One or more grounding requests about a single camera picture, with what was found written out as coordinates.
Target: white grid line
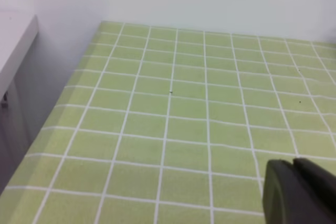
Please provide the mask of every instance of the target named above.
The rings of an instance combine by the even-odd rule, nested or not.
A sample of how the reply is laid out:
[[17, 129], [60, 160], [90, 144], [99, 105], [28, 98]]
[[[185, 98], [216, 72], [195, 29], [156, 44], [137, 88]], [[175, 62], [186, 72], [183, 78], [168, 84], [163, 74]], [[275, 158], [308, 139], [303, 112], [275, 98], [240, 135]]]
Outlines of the white grid line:
[[[29, 190], [40, 190], [40, 191], [47, 191], [48, 190], [47, 187], [40, 187], [40, 186], [7, 186], [5, 190], [17, 190], [17, 189], [23, 189], [23, 190], [24, 189], [29, 189]], [[60, 193], [60, 194], [79, 195], [79, 196], [101, 197], [101, 194], [87, 193], [87, 192], [83, 192], [83, 191], [69, 191], [69, 190], [61, 190], [61, 189], [51, 189], [51, 192]], [[126, 196], [119, 196], [119, 195], [112, 195], [112, 194], [106, 194], [106, 198], [123, 199], [123, 200], [137, 201], [137, 202], [156, 203], [156, 200], [153, 200], [153, 199], [142, 199], [142, 198], [126, 197]], [[186, 203], [173, 202], [173, 201], [160, 201], [160, 204], [210, 210], [210, 207], [208, 207], [208, 206], [186, 204]], [[221, 212], [234, 212], [234, 213], [245, 214], [245, 215], [264, 216], [264, 214], [262, 212], [257, 212], [257, 211], [247, 211], [247, 210], [219, 208], [219, 207], [214, 207], [213, 210], [221, 211]]]
[[149, 28], [149, 31], [148, 31], [146, 45], [145, 45], [145, 48], [143, 49], [143, 54], [142, 54], [141, 61], [140, 61], [140, 64], [139, 64], [138, 73], [136, 74], [136, 77], [135, 77], [135, 80], [134, 80], [133, 89], [132, 89], [132, 92], [131, 92], [131, 95], [130, 95], [130, 98], [129, 98], [129, 103], [128, 103], [128, 106], [127, 106], [127, 110], [126, 110], [126, 113], [125, 113], [125, 116], [124, 116], [122, 126], [121, 126], [120, 135], [118, 137], [118, 141], [117, 141], [116, 148], [114, 150], [114, 155], [113, 155], [113, 159], [112, 159], [112, 162], [111, 162], [111, 166], [110, 166], [110, 169], [109, 169], [109, 172], [108, 172], [108, 175], [107, 175], [107, 179], [106, 179], [106, 182], [105, 182], [105, 186], [104, 186], [104, 189], [103, 189], [103, 193], [102, 193], [102, 196], [101, 196], [101, 199], [100, 199], [100, 202], [99, 202], [98, 211], [97, 211], [96, 217], [94, 219], [95, 220], [94, 224], [98, 224], [98, 222], [99, 222], [101, 209], [102, 209], [102, 206], [103, 206], [103, 203], [104, 203], [105, 195], [107, 194], [107, 189], [108, 189], [108, 186], [109, 186], [109, 182], [110, 182], [113, 167], [114, 167], [114, 161], [117, 158], [117, 153], [118, 153], [118, 150], [119, 150], [122, 134], [123, 134], [125, 126], [126, 126], [126, 121], [127, 121], [127, 118], [128, 118], [128, 114], [129, 114], [129, 111], [130, 111], [131, 104], [132, 104], [132, 99], [133, 99], [133, 96], [134, 96], [135, 87], [137, 86], [136, 83], [138, 81], [138, 77], [139, 77], [139, 74], [140, 74], [140, 71], [141, 71], [142, 62], [143, 62], [143, 58], [145, 56], [145, 52], [146, 52], [146, 48], [147, 48], [147, 45], [148, 45], [150, 33], [151, 33], [151, 27]]
[[214, 224], [214, 196], [213, 196], [213, 183], [212, 183], [212, 156], [210, 145], [210, 118], [209, 118], [209, 101], [208, 101], [208, 81], [207, 81], [207, 65], [206, 65], [206, 45], [205, 33], [203, 32], [203, 54], [204, 54], [204, 82], [205, 82], [205, 106], [206, 106], [206, 140], [208, 149], [208, 173], [209, 173], [209, 203], [210, 203], [210, 223]]
[[[105, 43], [90, 43], [92, 45], [102, 45], [102, 46], [112, 46], [113, 44], [105, 44]], [[214, 46], [214, 45], [208, 45], [211, 47], [218, 47], [218, 48], [227, 48], [227, 49], [232, 49], [232, 47], [225, 47], [225, 46]], [[143, 48], [141, 47], [130, 47], [130, 46], [121, 46], [121, 45], [117, 45], [117, 47], [123, 47], [123, 48], [132, 48], [132, 49], [137, 49], [137, 50], [143, 50]], [[246, 49], [246, 48], [239, 48], [239, 47], [234, 47], [234, 50], [242, 50], [242, 51], [254, 51], [254, 52], [260, 52], [260, 50], [257, 49]], [[157, 49], [148, 49], [148, 51], [157, 51], [157, 52], [172, 52], [172, 51], [165, 51], [165, 50], [157, 50]], [[277, 52], [277, 51], [267, 51], [267, 50], [263, 50], [263, 52], [267, 53], [267, 54], [277, 54], [277, 55], [289, 55], [289, 52]], [[190, 56], [198, 56], [198, 57], [202, 57], [201, 55], [196, 55], [196, 54], [189, 54], [189, 53], [185, 53], [185, 52], [177, 52], [178, 54], [184, 54], [184, 55], [190, 55]], [[303, 56], [306, 58], [312, 58], [312, 59], [316, 59], [316, 56], [311, 56], [311, 55], [302, 55], [302, 54], [292, 54], [294, 56]], [[327, 57], [321, 57], [322, 59], [325, 60], [331, 60], [331, 61], [335, 61], [336, 59], [333, 58], [327, 58]]]
[[[231, 60], [231, 59], [223, 59], [223, 58], [219, 58], [219, 57], [212, 57], [212, 58], [216, 58], [216, 59], [220, 59], [220, 60]], [[135, 60], [135, 59], [127, 59], [128, 61], [137, 61], [139, 62], [139, 60]], [[164, 63], [164, 62], [154, 62], [154, 61], [143, 61], [146, 63], [150, 63], [150, 64], [157, 64], [157, 65], [169, 65], [171, 66], [172, 64], [170, 63]], [[191, 65], [181, 65], [181, 64], [175, 64], [177, 67], [181, 67], [181, 68], [192, 68], [192, 69], [204, 69], [204, 67], [197, 67], [197, 66], [191, 66]], [[221, 72], [231, 72], [231, 73], [235, 73], [235, 70], [230, 70], [230, 69], [222, 69], [222, 68], [208, 68], [208, 70], [213, 70], [213, 71], [221, 71]], [[101, 71], [99, 70], [92, 70], [92, 69], [75, 69], [74, 72], [93, 72], [93, 73], [101, 73]], [[321, 80], [317, 80], [317, 79], [313, 79], [313, 78], [307, 78], [304, 77], [303, 75], [299, 74], [299, 77], [296, 76], [285, 76], [285, 75], [279, 75], [279, 74], [272, 74], [272, 73], [255, 73], [255, 72], [245, 72], [245, 71], [239, 71], [240, 73], [243, 74], [250, 74], [253, 76], [274, 76], [274, 77], [279, 77], [279, 78], [287, 78], [287, 79], [306, 79], [306, 80], [310, 80], [310, 81], [315, 81], [315, 82], [321, 82], [321, 83], [332, 83], [332, 81], [321, 81]], [[112, 73], [112, 74], [118, 74], [121, 76], [135, 76], [134, 74], [131, 73], [120, 73], [120, 72], [113, 72], [113, 71], [105, 71], [105, 73]], [[162, 79], [162, 80], [169, 80], [168, 78], [163, 78], [163, 77], [154, 77], [154, 76], [143, 76], [140, 75], [140, 77], [149, 77], [149, 78], [156, 78], [156, 79]]]
[[[185, 82], [185, 83], [192, 83], [192, 84], [201, 84], [204, 85], [202, 82], [192, 82], [192, 81], [184, 81], [184, 80], [174, 80], [176, 82]], [[223, 87], [223, 88], [234, 88], [234, 89], [239, 89], [238, 86], [229, 86], [229, 85], [223, 85], [223, 84], [210, 84], [208, 83], [208, 86], [216, 86], [216, 87]], [[64, 88], [86, 88], [86, 89], [93, 89], [92, 86], [83, 86], [83, 85], [66, 85]], [[118, 92], [128, 92], [128, 90], [118, 90], [118, 89], [108, 89], [108, 88], [97, 88], [98, 90], [107, 90], [107, 91], [118, 91]], [[268, 92], [268, 93], [274, 93], [274, 90], [267, 90], [267, 89], [256, 89], [256, 88], [247, 88], [247, 87], [242, 87], [243, 90], [253, 90], [253, 91], [262, 91], [262, 92]], [[316, 98], [326, 98], [330, 100], [336, 100], [336, 97], [327, 97], [325, 95], [311, 95], [311, 94], [301, 94], [301, 93], [291, 93], [291, 92], [283, 92], [283, 91], [277, 91], [279, 94], [289, 94], [289, 95], [296, 95], [296, 96], [303, 96], [303, 97], [316, 97]], [[145, 92], [136, 92], [136, 93], [143, 93], [143, 94], [149, 94], [149, 95], [160, 95], [163, 96], [163, 94], [154, 94], [154, 93], [145, 93]]]
[[175, 69], [175, 59], [176, 59], [176, 51], [177, 51], [177, 39], [179, 37], [179, 31], [176, 30], [175, 35], [175, 48], [174, 48], [174, 56], [173, 56], [173, 64], [172, 64], [172, 74], [170, 79], [170, 87], [169, 87], [169, 96], [168, 96], [168, 105], [167, 105], [167, 113], [166, 113], [166, 121], [164, 127], [164, 134], [163, 134], [163, 144], [162, 144], [162, 153], [161, 153], [161, 161], [160, 161], [160, 172], [159, 172], [159, 182], [158, 182], [158, 189], [156, 192], [156, 202], [155, 202], [155, 211], [154, 211], [154, 224], [157, 224], [157, 218], [159, 216], [159, 204], [160, 204], [160, 195], [161, 195], [161, 187], [162, 187], [162, 177], [163, 177], [163, 166], [164, 166], [164, 158], [166, 152], [166, 143], [167, 143], [167, 135], [168, 135], [168, 124], [169, 124], [169, 117], [170, 117], [170, 106], [172, 100], [172, 93], [173, 93], [173, 80], [174, 80], [174, 69]]
[[[186, 55], [186, 56], [192, 56], [192, 57], [203, 57], [199, 55], [188, 55], [184, 53], [179, 53], [180, 55]], [[233, 58], [225, 58], [225, 57], [217, 57], [217, 56], [206, 56], [207, 58], [213, 58], [213, 59], [222, 59], [222, 60], [232, 60], [234, 61]], [[106, 56], [100, 56], [100, 55], [84, 55], [83, 58], [102, 58], [106, 59]], [[119, 57], [111, 57], [111, 59], [116, 59], [116, 60], [123, 60], [123, 61], [139, 61], [136, 59], [125, 59], [125, 58], [119, 58]], [[248, 62], [248, 63], [258, 63], [258, 64], [264, 64], [263, 61], [255, 61], [255, 60], [241, 60], [241, 59], [236, 59], [238, 62]], [[161, 62], [161, 61], [154, 61], [154, 60], [145, 60], [144, 62], [150, 62], [150, 63], [157, 63], [157, 64], [162, 64], [162, 65], [171, 65], [171, 63], [167, 62]], [[294, 64], [282, 64], [282, 63], [274, 63], [274, 62], [267, 62], [269, 65], [274, 65], [274, 66], [281, 66], [281, 67], [295, 67]], [[187, 65], [187, 64], [176, 64], [177, 66], [189, 66], [189, 67], [194, 67], [194, 68], [203, 68], [203, 67], [198, 67], [198, 66], [193, 66], [193, 65]], [[308, 67], [308, 66], [300, 66], [300, 68], [306, 68], [306, 69], [311, 69], [311, 70], [323, 70], [323, 68], [314, 68], [314, 67]]]
[[[118, 38], [117, 38], [117, 41], [118, 41], [119, 38], [120, 38], [120, 35], [121, 35], [121, 32], [122, 32], [123, 28], [124, 28], [124, 24], [122, 25], [122, 27], [121, 27], [121, 29], [120, 29], [120, 33], [119, 33], [119, 36], [118, 36]], [[115, 46], [113, 46], [113, 48], [112, 48], [112, 50], [111, 50], [111, 52], [110, 52], [110, 56], [112, 56], [114, 49], [115, 49]], [[50, 194], [50, 192], [51, 192], [51, 189], [52, 189], [52, 187], [53, 187], [53, 185], [54, 185], [54, 183], [55, 183], [55, 181], [56, 181], [56, 178], [57, 178], [57, 176], [58, 176], [58, 174], [59, 174], [59, 172], [60, 172], [60, 170], [61, 170], [61, 167], [62, 167], [62, 165], [63, 165], [63, 163], [64, 163], [64, 161], [65, 161], [65, 157], [67, 156], [67, 154], [68, 154], [68, 152], [69, 152], [69, 150], [70, 150], [70, 148], [71, 148], [72, 142], [73, 142], [73, 140], [75, 139], [75, 136], [76, 136], [76, 134], [77, 134], [77, 131], [78, 131], [78, 129], [80, 128], [80, 125], [81, 125], [81, 123], [82, 123], [82, 121], [83, 121], [83, 119], [84, 119], [84, 117], [85, 117], [85, 115], [86, 115], [86, 112], [88, 111], [89, 104], [91, 103], [91, 101], [92, 101], [92, 99], [93, 99], [93, 96], [94, 96], [94, 94], [95, 94], [95, 92], [96, 92], [96, 90], [97, 90], [97, 87], [98, 87], [98, 85], [99, 85], [99, 83], [100, 83], [100, 81], [101, 81], [101, 79], [102, 79], [102, 77], [103, 77], [104, 70], [105, 70], [106, 67], [108, 66], [108, 63], [109, 63], [109, 61], [107, 60], [107, 61], [106, 61], [106, 64], [105, 64], [105, 67], [104, 67], [104, 69], [103, 69], [103, 72], [100, 74], [99, 79], [98, 79], [98, 81], [97, 81], [97, 83], [96, 83], [96, 86], [94, 87], [94, 90], [93, 90], [93, 92], [92, 92], [92, 94], [91, 94], [91, 96], [90, 96], [90, 99], [89, 99], [89, 101], [88, 101], [88, 103], [87, 103], [87, 106], [86, 106], [86, 108], [85, 108], [85, 110], [84, 110], [84, 112], [83, 112], [83, 114], [82, 114], [82, 116], [81, 116], [81, 118], [80, 118], [80, 120], [79, 120], [79, 122], [78, 122], [78, 124], [77, 124], [76, 129], [74, 130], [74, 132], [73, 132], [73, 134], [72, 134], [72, 136], [71, 136], [71, 139], [70, 139], [70, 141], [69, 141], [69, 144], [68, 144], [68, 146], [67, 146], [67, 148], [66, 148], [66, 150], [65, 150], [65, 152], [64, 152], [63, 158], [61, 159], [61, 161], [60, 161], [60, 163], [59, 163], [59, 165], [58, 165], [58, 167], [57, 167], [57, 169], [56, 169], [56, 171], [55, 171], [55, 173], [54, 173], [54, 175], [53, 175], [53, 178], [52, 178], [52, 180], [51, 180], [51, 182], [50, 182], [50, 184], [49, 184], [48, 190], [47, 190], [47, 192], [46, 192], [46, 194], [45, 194], [45, 196], [44, 196], [44, 198], [43, 198], [43, 200], [42, 200], [42, 202], [41, 202], [41, 204], [40, 204], [40, 206], [39, 206], [39, 208], [38, 208], [38, 210], [37, 210], [37, 212], [36, 212], [36, 215], [35, 215], [35, 217], [34, 217], [34, 219], [33, 219], [33, 224], [36, 224], [37, 221], [38, 221], [38, 219], [39, 219], [39, 217], [40, 217], [40, 214], [41, 214], [41, 212], [42, 212], [42, 210], [43, 210], [43, 208], [44, 208], [44, 206], [45, 206], [45, 204], [46, 204], [46, 201], [47, 201], [47, 199], [48, 199], [48, 197], [49, 197], [49, 194]]]
[[[233, 38], [232, 38], [232, 34], [230, 34], [230, 39], [231, 39], [231, 45], [233, 48]], [[235, 51], [232, 50], [234, 58], [236, 59], [236, 54]], [[245, 116], [245, 121], [246, 121], [246, 126], [247, 126], [247, 133], [248, 133], [248, 137], [250, 140], [250, 146], [251, 146], [251, 151], [252, 151], [252, 156], [254, 159], [254, 163], [255, 163], [255, 168], [256, 168], [256, 174], [257, 174], [257, 178], [258, 178], [258, 185], [259, 185], [259, 190], [260, 190], [260, 194], [263, 195], [263, 185], [261, 182], [261, 176], [260, 176], [260, 171], [259, 171], [259, 164], [258, 164], [258, 160], [257, 160], [257, 156], [254, 150], [254, 144], [253, 144], [253, 138], [252, 138], [252, 134], [251, 134], [251, 129], [250, 129], [250, 125], [249, 125], [249, 120], [248, 120], [248, 115], [247, 115], [247, 111], [246, 111], [246, 106], [245, 106], [245, 100], [244, 100], [244, 92], [242, 89], [242, 85], [240, 82], [240, 76], [239, 76], [239, 70], [238, 70], [238, 64], [235, 61], [235, 65], [236, 65], [236, 70], [237, 70], [237, 78], [238, 78], [238, 83], [239, 83], [239, 89], [240, 89], [240, 96], [241, 96], [241, 102], [243, 103], [243, 109], [244, 109], [244, 116]]]
[[[97, 31], [97, 33], [101, 33], [101, 34], [111, 34], [111, 35], [118, 35], [118, 34], [115, 34], [115, 33], [110, 33], [108, 31]], [[205, 31], [206, 34], [210, 34], [210, 35], [218, 35], [218, 36], [222, 36], [222, 37], [229, 37], [230, 34], [229, 33], [214, 33], [214, 32], [211, 32], [211, 31]], [[142, 36], [135, 36], [135, 35], [125, 35], [123, 34], [123, 36], [127, 36], [127, 37], [135, 37], [135, 38], [145, 38], [145, 37], [142, 37]], [[256, 36], [253, 36], [251, 37], [251, 35], [240, 35], [240, 34], [233, 34], [233, 37], [237, 37], [237, 38], [255, 38]], [[167, 41], [167, 42], [172, 42], [173, 40], [168, 40], [168, 39], [158, 39], [158, 38], [150, 38], [150, 39], [156, 39], [156, 40], [162, 40], [162, 41]], [[294, 41], [288, 41], [290, 40], [290, 38], [287, 38], [287, 39], [283, 39], [283, 38], [278, 38], [278, 39], [272, 39], [272, 38], [268, 38], [268, 37], [260, 37], [260, 39], [262, 40], [267, 40], [267, 41], [274, 41], [274, 42], [287, 42], [287, 43], [290, 43], [290, 44], [295, 44], [295, 45], [302, 45], [302, 46], [309, 46], [310, 44], [309, 43], [301, 43], [301, 42], [294, 42]], [[314, 42], [318, 42], [318, 41], [310, 41], [310, 43], [312, 45], [314, 45], [313, 43]], [[186, 43], [189, 43], [189, 44], [196, 44], [196, 45], [201, 45], [200, 43], [192, 43], [192, 42], [186, 42]], [[218, 46], [218, 45], [211, 45], [211, 44], [206, 44], [207, 46], [217, 46], [217, 47], [223, 47], [223, 46]], [[335, 47], [328, 47], [328, 46], [322, 46], [322, 45], [314, 45], [314, 46], [317, 46], [317, 47], [322, 47], [322, 48], [329, 48], [329, 49], [334, 49], [336, 50], [336, 45]]]
[[[212, 144], [211, 146], [223, 146], [223, 144]], [[233, 147], [229, 146], [229, 148], [237, 149], [237, 150], [245, 150], [245, 151], [251, 151], [250, 148], [244, 148], [244, 147]], [[278, 155], [284, 155], [295, 158], [295, 154], [289, 154], [289, 153], [282, 153], [282, 152], [272, 152], [272, 151], [265, 151], [265, 150], [258, 150], [255, 149], [256, 152], [261, 153], [269, 153], [269, 154], [278, 154]], [[39, 156], [45, 156], [45, 157], [56, 157], [56, 158], [62, 158], [62, 155], [60, 154], [52, 154], [52, 153], [31, 153], [26, 154], [25, 158], [30, 157], [39, 157]], [[320, 160], [328, 160], [328, 161], [336, 161], [336, 158], [328, 158], [328, 157], [316, 157], [311, 155], [302, 155], [302, 157], [306, 158], [314, 158], [314, 159], [320, 159]], [[66, 156], [66, 159], [74, 159], [74, 160], [81, 160], [81, 161], [89, 161], [89, 162], [97, 162], [97, 163], [111, 163], [111, 159], [100, 159], [100, 158], [91, 158], [91, 157], [80, 157], [80, 156]], [[209, 174], [209, 175], [218, 175], [223, 177], [232, 177], [232, 178], [243, 178], [243, 179], [251, 179], [251, 180], [259, 180], [258, 177], [253, 176], [246, 176], [246, 175], [237, 175], [237, 174], [229, 174], [229, 173], [218, 173], [218, 172], [209, 172], [205, 170], [195, 170], [190, 168], [183, 168], [183, 167], [175, 167], [175, 166], [161, 166], [161, 165], [154, 165], [154, 164], [146, 164], [146, 163], [137, 163], [137, 162], [130, 162], [130, 161], [121, 161], [121, 160], [115, 160], [115, 164], [124, 164], [124, 165], [132, 165], [132, 166], [140, 166], [140, 167], [151, 167], [151, 168], [163, 168], [163, 169], [170, 169], [170, 170], [179, 170], [182, 172], [189, 172], [189, 173], [201, 173], [201, 174]]]
[[[260, 38], [259, 38], [259, 37], [257, 37], [257, 38], [258, 38], [259, 47], [261, 48]], [[268, 66], [267, 66], [267, 64], [266, 64], [266, 59], [265, 59], [264, 53], [263, 53], [262, 51], [261, 51], [261, 56], [262, 56], [262, 58], [264, 59], [264, 62], [265, 62], [265, 65], [266, 65], [266, 69], [267, 69], [267, 71], [268, 71], [268, 73], [269, 73], [270, 81], [271, 81], [273, 90], [274, 90], [274, 92], [275, 92], [275, 95], [276, 95], [276, 97], [277, 97], [278, 104], [279, 104], [279, 106], [280, 106], [280, 111], [281, 111], [281, 114], [282, 114], [282, 118], [283, 118], [283, 120], [284, 120], [284, 122], [285, 122], [286, 128], [287, 128], [287, 130], [288, 130], [288, 132], [289, 132], [289, 135], [290, 135], [290, 138], [291, 138], [291, 140], [292, 140], [292, 144], [293, 144], [293, 147], [294, 147], [295, 155], [296, 155], [297, 157], [299, 157], [300, 155], [299, 155], [298, 148], [297, 148], [297, 146], [296, 146], [296, 142], [295, 142], [294, 135], [293, 135], [292, 130], [291, 130], [291, 128], [290, 128], [290, 126], [289, 126], [289, 123], [288, 123], [288, 121], [287, 121], [287, 117], [286, 117], [286, 114], [285, 114], [285, 110], [282, 108], [282, 104], [281, 104], [281, 100], [280, 100], [279, 94], [277, 93], [277, 89], [275, 88], [275, 85], [274, 85], [274, 82], [273, 82], [273, 77], [272, 77], [272, 75], [270, 74], [270, 71], [269, 71]]]
[[[206, 102], [203, 99], [196, 99], [196, 98], [186, 98], [186, 97], [179, 97], [179, 96], [172, 96], [173, 98], [183, 99], [183, 100], [195, 100], [195, 101], [202, 101]], [[234, 105], [234, 106], [243, 106], [241, 103], [232, 103], [232, 102], [220, 102], [220, 101], [213, 101], [209, 100], [210, 103], [218, 103], [218, 104], [225, 104], [225, 105]], [[75, 108], [85, 108], [85, 105], [78, 105], [78, 104], [70, 104], [70, 103], [64, 103], [64, 104], [58, 104], [55, 105], [54, 108], [60, 108], [60, 107], [75, 107]], [[273, 111], [285, 111], [285, 112], [292, 112], [292, 113], [301, 113], [301, 114], [310, 114], [310, 115], [319, 115], [318, 112], [310, 112], [310, 111], [301, 111], [301, 110], [287, 110], [287, 109], [281, 109], [281, 108], [272, 108], [272, 107], [264, 107], [264, 106], [257, 106], [257, 105], [246, 105], [245, 107], [248, 108], [257, 108], [257, 109], [265, 109], [265, 110], [273, 110]], [[105, 107], [97, 107], [97, 106], [89, 106], [90, 109], [95, 110], [105, 110], [105, 111], [113, 111], [113, 112], [126, 112], [126, 110], [118, 110], [118, 109], [110, 109]], [[139, 114], [139, 115], [152, 115], [152, 116], [161, 116], [165, 117], [163, 114], [155, 114], [155, 113], [147, 113], [147, 112], [141, 112], [141, 111], [130, 111], [131, 114]], [[321, 113], [322, 115], [336, 115], [336, 113]], [[177, 119], [185, 119], [185, 120], [196, 120], [196, 121], [204, 121], [205, 118], [188, 118], [188, 117], [182, 117], [182, 116], [175, 116], [170, 115], [170, 118], [177, 118]]]
[[[305, 84], [305, 86], [306, 86], [306, 89], [307, 89], [307, 91], [308, 91], [308, 94], [311, 95], [311, 93], [310, 93], [310, 89], [309, 89], [309, 87], [308, 87], [308, 85], [307, 85], [305, 79], [303, 80], [303, 82], [304, 82], [304, 84]], [[330, 134], [330, 137], [331, 137], [331, 139], [332, 139], [332, 143], [334, 144], [334, 147], [335, 147], [335, 150], [336, 150], [336, 141], [335, 141], [335, 138], [334, 138], [334, 135], [333, 135], [332, 130], [330, 129], [328, 123], [325, 121], [325, 119], [324, 119], [322, 113], [320, 112], [319, 107], [318, 107], [317, 104], [315, 103], [315, 100], [314, 100], [313, 98], [311, 98], [311, 101], [312, 101], [312, 103], [314, 104], [314, 106], [315, 106], [317, 112], [319, 113], [319, 115], [320, 115], [320, 117], [321, 117], [321, 120], [323, 121], [323, 123], [324, 123], [325, 126], [327, 127], [327, 129], [328, 129], [328, 131], [329, 131], [329, 134]]]

